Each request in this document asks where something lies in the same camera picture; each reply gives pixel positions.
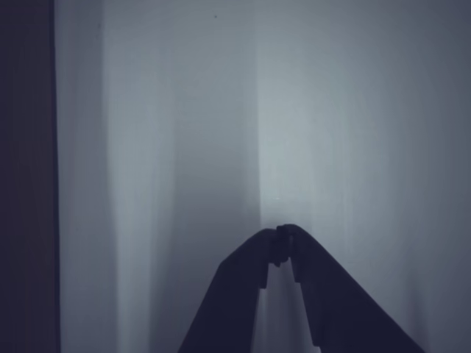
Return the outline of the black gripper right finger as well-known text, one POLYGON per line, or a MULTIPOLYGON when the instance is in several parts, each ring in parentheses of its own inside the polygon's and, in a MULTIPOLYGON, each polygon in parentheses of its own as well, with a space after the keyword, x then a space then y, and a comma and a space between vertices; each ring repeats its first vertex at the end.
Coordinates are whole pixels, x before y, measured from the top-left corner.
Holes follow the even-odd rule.
POLYGON ((302 291, 311 340, 321 352, 422 352, 315 238, 295 224, 277 227, 302 291))

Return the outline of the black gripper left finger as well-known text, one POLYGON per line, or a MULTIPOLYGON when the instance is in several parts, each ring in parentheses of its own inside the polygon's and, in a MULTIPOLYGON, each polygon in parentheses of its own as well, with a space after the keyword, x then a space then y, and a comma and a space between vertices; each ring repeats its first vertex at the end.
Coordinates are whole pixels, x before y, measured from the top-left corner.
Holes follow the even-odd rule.
POLYGON ((259 290, 265 289, 275 229, 243 242, 217 268, 179 352, 252 351, 259 290))

